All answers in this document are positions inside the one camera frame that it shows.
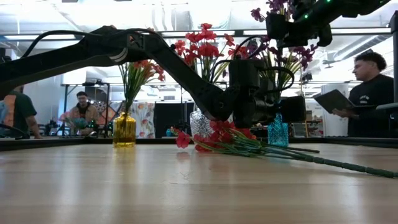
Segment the man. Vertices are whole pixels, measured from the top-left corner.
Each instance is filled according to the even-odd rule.
[[[349,93],[349,100],[357,106],[385,105],[394,102],[394,79],[380,74],[387,67],[386,60],[378,53],[358,55],[353,73],[363,81]],[[349,118],[348,136],[357,138],[387,138],[389,118],[383,111],[334,110],[342,118]]]
[[[23,94],[23,90],[24,86],[19,86],[4,98],[3,104],[6,112],[2,123],[25,133],[29,133],[30,129],[35,139],[41,139],[39,126],[35,119],[37,112],[33,107],[32,100],[29,96]]]
[[[76,118],[83,118],[86,121],[96,121],[98,122],[100,115],[98,114],[98,110],[91,105],[91,103],[88,101],[88,96],[85,92],[80,91],[76,94],[78,103],[77,105],[72,108],[70,111],[70,116],[73,119]],[[91,133],[93,130],[91,128],[86,128],[84,130],[81,130],[81,133],[83,135],[87,135]]]

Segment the purple flower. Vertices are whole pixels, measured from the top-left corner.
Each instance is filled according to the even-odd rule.
[[[251,11],[251,16],[252,16],[256,21],[264,22],[264,17],[261,15],[260,11],[261,11],[260,8],[253,9],[253,10]]]

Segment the fluorescent light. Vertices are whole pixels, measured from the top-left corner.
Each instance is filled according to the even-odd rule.
[[[331,29],[332,34],[390,34],[390,28]]]
[[[200,32],[200,30],[193,30],[193,31],[187,31],[187,32],[161,32],[161,34],[164,37],[185,37],[185,35],[187,33],[192,33],[192,32],[198,33],[198,32]],[[233,31],[233,30],[226,30],[226,31],[219,30],[219,31],[214,31],[214,33],[217,36],[222,36],[224,34],[235,35],[235,31]]]
[[[34,40],[38,35],[5,35],[4,38],[8,40]],[[74,35],[49,35],[43,40],[76,40]]]
[[[267,35],[266,30],[245,30],[243,35]]]
[[[356,49],[362,47],[364,44],[367,44],[368,42],[374,40],[377,37],[377,35],[374,35],[370,38],[367,38],[366,40],[362,41],[361,43],[355,45],[354,47],[352,47],[350,50],[347,50],[346,52],[344,52],[341,55],[338,55],[337,57],[335,57],[334,59],[339,61],[342,60],[343,58],[345,58],[348,54],[352,53],[353,51],[355,51]]]

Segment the desk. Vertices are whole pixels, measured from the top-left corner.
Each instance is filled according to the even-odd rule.
[[[292,144],[398,170],[398,149]],[[193,146],[82,144],[0,152],[1,224],[398,223],[398,180]]]

